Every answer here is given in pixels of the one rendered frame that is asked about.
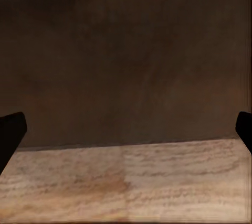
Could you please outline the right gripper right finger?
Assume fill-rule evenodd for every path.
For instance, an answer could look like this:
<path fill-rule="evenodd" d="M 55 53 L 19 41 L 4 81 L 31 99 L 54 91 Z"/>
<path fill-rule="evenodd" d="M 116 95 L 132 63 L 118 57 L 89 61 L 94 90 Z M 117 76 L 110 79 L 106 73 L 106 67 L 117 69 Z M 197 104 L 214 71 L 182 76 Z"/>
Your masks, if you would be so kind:
<path fill-rule="evenodd" d="M 252 154 L 252 113 L 241 111 L 235 130 Z"/>

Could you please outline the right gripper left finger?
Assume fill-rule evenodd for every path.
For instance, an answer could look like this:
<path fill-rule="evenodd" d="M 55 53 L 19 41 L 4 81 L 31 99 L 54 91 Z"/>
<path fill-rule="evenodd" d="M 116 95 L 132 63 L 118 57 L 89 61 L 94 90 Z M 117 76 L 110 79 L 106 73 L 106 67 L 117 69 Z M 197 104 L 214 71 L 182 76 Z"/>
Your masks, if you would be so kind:
<path fill-rule="evenodd" d="M 17 112 L 0 118 L 0 174 L 3 172 L 19 143 L 27 132 L 27 123 L 23 112 Z"/>

